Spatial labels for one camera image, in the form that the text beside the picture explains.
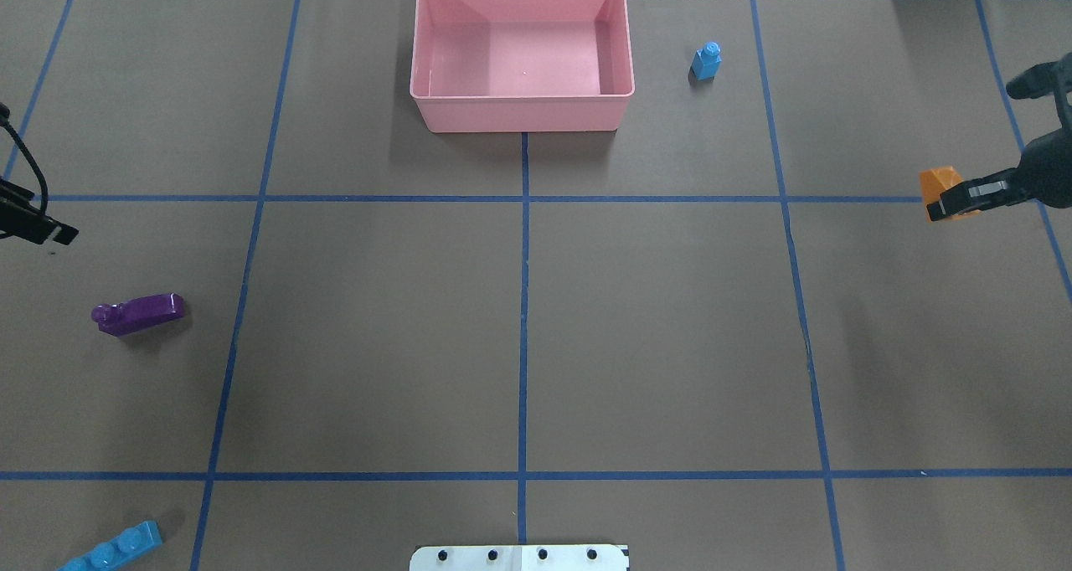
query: orange object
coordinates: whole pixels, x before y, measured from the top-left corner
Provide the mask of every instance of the orange object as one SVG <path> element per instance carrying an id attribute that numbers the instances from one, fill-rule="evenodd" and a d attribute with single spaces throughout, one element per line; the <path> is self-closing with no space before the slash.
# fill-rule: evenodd
<path id="1" fill-rule="evenodd" d="M 920 190 L 923 193 L 923 208 L 926 209 L 927 205 L 936 204 L 936 201 L 941 198 L 941 194 L 946 190 L 952 189 L 952 186 L 964 182 L 964 178 L 961 178 L 961 174 L 957 174 L 953 167 L 935 167 L 935 169 L 927 169 L 920 171 Z M 949 220 L 962 220 L 965 216 L 976 215 L 978 211 L 972 211 L 971 213 L 962 213 L 962 215 L 950 216 Z M 930 215 L 928 213 L 927 221 L 930 221 Z"/>

